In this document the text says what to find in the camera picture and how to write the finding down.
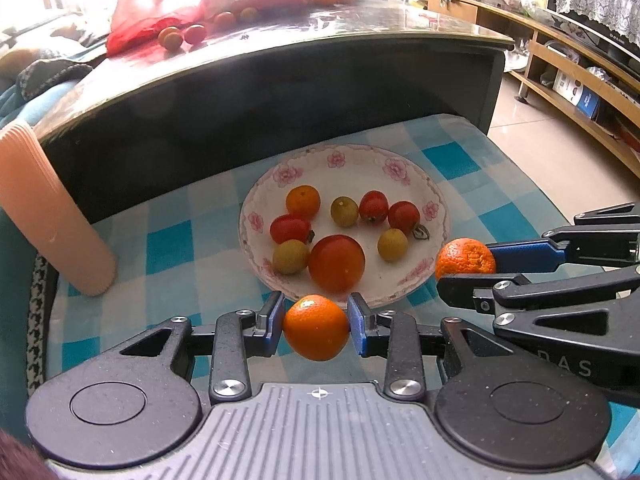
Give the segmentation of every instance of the mandarin orange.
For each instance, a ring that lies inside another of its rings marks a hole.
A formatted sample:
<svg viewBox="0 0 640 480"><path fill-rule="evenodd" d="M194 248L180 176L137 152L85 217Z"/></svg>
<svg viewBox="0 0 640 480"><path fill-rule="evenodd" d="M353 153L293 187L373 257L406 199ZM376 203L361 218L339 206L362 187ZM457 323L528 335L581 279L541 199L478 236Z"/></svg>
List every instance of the mandarin orange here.
<svg viewBox="0 0 640 480"><path fill-rule="evenodd" d="M311 361L336 357L349 338L349 320L333 301L312 294L285 314L282 331L298 354Z"/></svg>
<svg viewBox="0 0 640 480"><path fill-rule="evenodd" d="M313 186L298 186L287 194L285 206L290 214L311 220L320 211L320 194Z"/></svg>
<svg viewBox="0 0 640 480"><path fill-rule="evenodd" d="M445 245L436 259L436 280L444 274L491 274L495 259L489 248L472 238L457 238Z"/></svg>

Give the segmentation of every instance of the pink container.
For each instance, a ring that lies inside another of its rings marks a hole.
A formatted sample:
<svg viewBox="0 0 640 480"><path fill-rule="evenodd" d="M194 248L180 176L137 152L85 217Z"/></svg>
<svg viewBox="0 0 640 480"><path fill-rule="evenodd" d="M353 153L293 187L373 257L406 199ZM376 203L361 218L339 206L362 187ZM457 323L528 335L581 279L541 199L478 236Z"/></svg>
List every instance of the pink container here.
<svg viewBox="0 0 640 480"><path fill-rule="evenodd" d="M0 131L0 205L82 294L97 296L113 283L115 256L80 212L23 121Z"/></svg>

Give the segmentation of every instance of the table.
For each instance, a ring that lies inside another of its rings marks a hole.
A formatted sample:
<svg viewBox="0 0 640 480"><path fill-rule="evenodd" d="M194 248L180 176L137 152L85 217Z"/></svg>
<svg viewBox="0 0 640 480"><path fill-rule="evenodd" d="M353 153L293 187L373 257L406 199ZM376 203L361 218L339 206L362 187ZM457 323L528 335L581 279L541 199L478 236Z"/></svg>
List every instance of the table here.
<svg viewBox="0 0 640 480"><path fill-rule="evenodd" d="M453 238L519 240L566 223L536 185L463 118L430 116L331 143L377 145L422 167L443 192ZM98 298L81 296L59 280L49 325L47 375L67 370L171 316L188 316L199 325L214 323L231 310L259 309L270 291L252 274L239 250L238 217L250 187L284 156L217 174L95 224L118 256L118 277ZM530 278L559 279L588 272L598 269L565 265L552 276ZM423 324L460 316L489 330L491 326L489 316L445 306L437 297L433 277L393 308ZM380 380L385 362L359 359L348 343L337 358L315 363L292 352L282 338L274 357L251 358L249 366L256 388L267 380ZM430 387L438 387L433 358L425 358L425 370ZM197 358L193 386L206 391L208 375L208 359ZM613 412L600 464L613 473L628 474L640 460L640 416L624 406L614 405Z"/></svg>

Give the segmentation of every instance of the small yellow fruit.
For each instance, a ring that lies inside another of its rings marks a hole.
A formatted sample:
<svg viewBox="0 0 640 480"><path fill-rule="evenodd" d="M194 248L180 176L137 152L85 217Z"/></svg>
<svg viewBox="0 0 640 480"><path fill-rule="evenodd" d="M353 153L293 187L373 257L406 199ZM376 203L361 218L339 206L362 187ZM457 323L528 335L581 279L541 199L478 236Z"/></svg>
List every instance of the small yellow fruit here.
<svg viewBox="0 0 640 480"><path fill-rule="evenodd" d="M240 21L243 23L253 23L258 19L258 9L247 7L240 12Z"/></svg>
<svg viewBox="0 0 640 480"><path fill-rule="evenodd" d="M392 264L402 259L409 247L409 240L400 229L388 229L378 239L378 254Z"/></svg>
<svg viewBox="0 0 640 480"><path fill-rule="evenodd" d="M273 251L273 268L281 274L295 274L305 269L309 249L300 240L287 240Z"/></svg>
<svg viewBox="0 0 640 480"><path fill-rule="evenodd" d="M358 221L358 204L348 196L339 196L331 204L331 218L340 227L351 227Z"/></svg>

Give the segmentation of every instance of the orange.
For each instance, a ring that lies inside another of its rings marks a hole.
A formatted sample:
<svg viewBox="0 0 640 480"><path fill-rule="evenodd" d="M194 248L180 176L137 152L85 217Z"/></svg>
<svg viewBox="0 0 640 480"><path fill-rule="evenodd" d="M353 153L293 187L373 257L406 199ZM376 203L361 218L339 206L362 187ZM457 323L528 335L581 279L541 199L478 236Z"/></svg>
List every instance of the orange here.
<svg viewBox="0 0 640 480"><path fill-rule="evenodd" d="M336 357L349 338L349 320L333 301L305 296L285 314L282 331L297 353L312 361Z"/></svg>
<svg viewBox="0 0 640 480"><path fill-rule="evenodd" d="M330 235L314 245L309 254L309 275L322 290L350 292L364 274L364 251L350 236Z"/></svg>
<svg viewBox="0 0 640 480"><path fill-rule="evenodd" d="M495 260L489 248L471 238L458 238L445 245L436 259L436 280L444 274L493 274Z"/></svg>
<svg viewBox="0 0 640 480"><path fill-rule="evenodd" d="M313 186L298 186L289 191L285 205L289 214L311 220L320 211L320 194Z"/></svg>

